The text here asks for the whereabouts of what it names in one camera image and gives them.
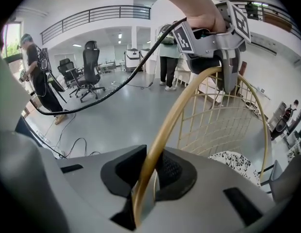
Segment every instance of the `sneaker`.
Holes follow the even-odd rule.
[[[56,120],[54,122],[55,125],[58,125],[62,121],[64,121],[67,118],[67,115],[58,115],[56,116]]]
[[[165,90],[166,90],[166,91],[175,91],[175,90],[176,90],[176,87],[175,87],[175,86],[171,86],[171,87],[166,86]]]

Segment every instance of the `black pants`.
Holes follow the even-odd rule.
[[[168,87],[172,86],[174,72],[178,61],[179,59],[160,56],[160,80],[161,82],[166,82],[167,77]]]
[[[47,76],[41,73],[33,80],[33,86],[39,101],[51,112],[63,111],[61,104],[48,84]]]

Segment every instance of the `grey floor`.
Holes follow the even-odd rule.
[[[115,86],[111,85],[113,81],[122,82],[129,75],[129,73],[124,71],[103,74],[99,85],[105,86],[107,90],[105,92],[98,91],[99,98],[115,88]],[[151,81],[152,75],[140,72],[130,84],[148,86]],[[179,86],[176,91],[166,92],[164,88],[164,86],[159,85],[159,79],[154,79],[153,85],[145,89],[126,85],[104,102],[78,112],[63,131],[57,150],[68,154],[74,141],[80,137],[85,138],[87,141],[87,155],[94,151],[103,153],[137,144],[146,144],[150,147],[167,113],[184,89]],[[62,93],[67,100],[67,104],[59,99],[65,109],[77,109],[96,101],[94,96],[89,94],[85,97],[84,103],[80,103],[78,98],[74,96],[72,98],[69,97],[69,93],[72,91],[73,89],[69,89]],[[198,108],[203,108],[204,100],[198,100],[197,103],[199,105]],[[208,101],[206,103],[206,108],[212,105]],[[185,110],[185,116],[190,116],[192,113],[190,105],[191,103]],[[229,110],[223,110],[220,116],[227,117],[225,113],[229,113]],[[45,136],[46,142],[50,146],[55,146],[59,141],[61,131],[73,117],[74,114],[68,115],[64,122],[54,125],[53,116],[44,116],[37,111],[33,111],[26,120],[40,135]],[[177,147],[179,127],[180,122],[177,122],[167,146]],[[187,122],[187,125],[183,125],[183,128],[185,131],[189,130],[189,122]],[[261,139],[263,139],[262,123],[258,119],[253,119],[241,143],[241,148],[242,153],[257,169],[261,166],[264,153],[264,142]],[[84,148],[85,142],[82,140],[78,141],[71,152],[70,158],[84,156]],[[266,166],[271,165],[277,159],[284,169],[287,166],[287,151],[288,149],[284,142],[272,143]]]

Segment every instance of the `black shirt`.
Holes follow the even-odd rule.
[[[36,44],[29,45],[27,51],[28,55],[28,65],[30,66],[34,61],[38,61],[38,55],[40,53],[40,48]],[[40,70],[40,64],[37,62],[37,67],[34,68],[30,74],[32,82],[36,82],[43,72]]]

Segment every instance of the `beige wire chair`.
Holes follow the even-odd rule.
[[[254,119],[258,120],[262,125],[262,137],[265,141],[260,174],[260,178],[262,177],[268,148],[267,126],[262,106],[251,85],[240,75],[234,90],[229,94],[218,90],[217,84],[222,80],[220,71],[220,67],[213,67],[200,73],[186,87],[168,113],[146,157],[134,190],[133,208],[137,226],[140,223],[146,186],[172,130],[177,130],[178,125],[178,148],[209,157],[224,150],[244,154],[241,148],[242,140],[251,122]]]

